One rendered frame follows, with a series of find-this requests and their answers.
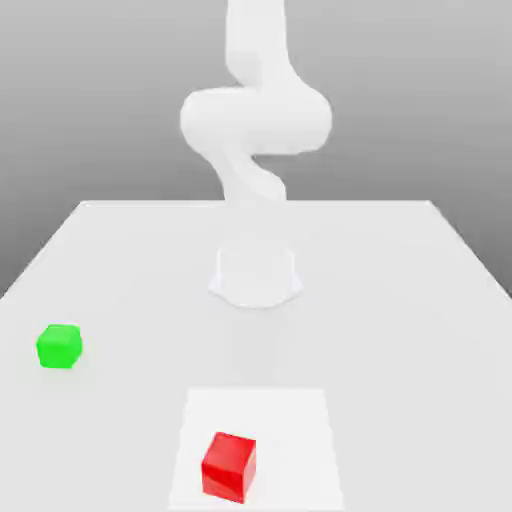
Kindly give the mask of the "small red cube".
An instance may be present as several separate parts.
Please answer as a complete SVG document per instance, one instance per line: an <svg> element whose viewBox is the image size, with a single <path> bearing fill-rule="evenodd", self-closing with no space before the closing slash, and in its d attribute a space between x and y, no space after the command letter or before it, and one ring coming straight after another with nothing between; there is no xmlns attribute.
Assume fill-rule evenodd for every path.
<svg viewBox="0 0 512 512"><path fill-rule="evenodd" d="M256 475L256 441L216 432L201 462L202 491L244 504Z"/></svg>

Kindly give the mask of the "small green cube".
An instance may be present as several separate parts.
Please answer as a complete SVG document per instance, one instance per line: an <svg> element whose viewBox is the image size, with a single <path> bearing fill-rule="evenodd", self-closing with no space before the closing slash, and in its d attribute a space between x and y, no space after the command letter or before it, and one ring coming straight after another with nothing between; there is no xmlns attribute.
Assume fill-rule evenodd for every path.
<svg viewBox="0 0 512 512"><path fill-rule="evenodd" d="M80 327L49 324L36 341L40 365L44 368L71 369L82 354Z"/></svg>

